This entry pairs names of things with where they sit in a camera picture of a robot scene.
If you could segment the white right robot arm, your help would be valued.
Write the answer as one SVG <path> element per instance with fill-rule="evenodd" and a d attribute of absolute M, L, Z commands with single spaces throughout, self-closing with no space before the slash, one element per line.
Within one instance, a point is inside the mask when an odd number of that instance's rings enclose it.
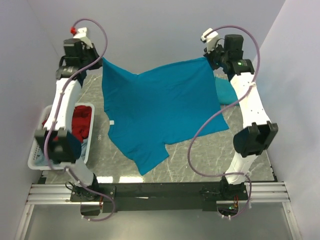
<path fill-rule="evenodd" d="M 222 68 L 239 100 L 243 129 L 233 137 L 234 157 L 225 172 L 226 183 L 219 187 L 222 198 L 230 200 L 237 187 L 245 181 L 254 160 L 268 149 L 278 133 L 278 125 L 266 114 L 255 81 L 255 69 L 250 59 L 243 58 L 244 38 L 227 34 L 219 44 L 219 34 L 212 29 L 201 36 L 206 44 L 204 57 L 213 70 Z"/>

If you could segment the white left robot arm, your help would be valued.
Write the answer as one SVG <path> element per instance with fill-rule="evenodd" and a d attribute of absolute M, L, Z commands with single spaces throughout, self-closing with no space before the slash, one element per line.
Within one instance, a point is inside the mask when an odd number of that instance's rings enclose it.
<path fill-rule="evenodd" d="M 41 148 L 48 167 L 62 164 L 72 178 L 77 191 L 88 201 L 96 200 L 100 188 L 96 175 L 81 158 L 82 144 L 72 132 L 72 118 L 87 70 L 102 67 L 102 57 L 95 45 L 84 38 L 69 38 L 63 42 L 64 56 L 56 71 L 53 104 L 44 126 L 36 130 L 35 140 Z"/>

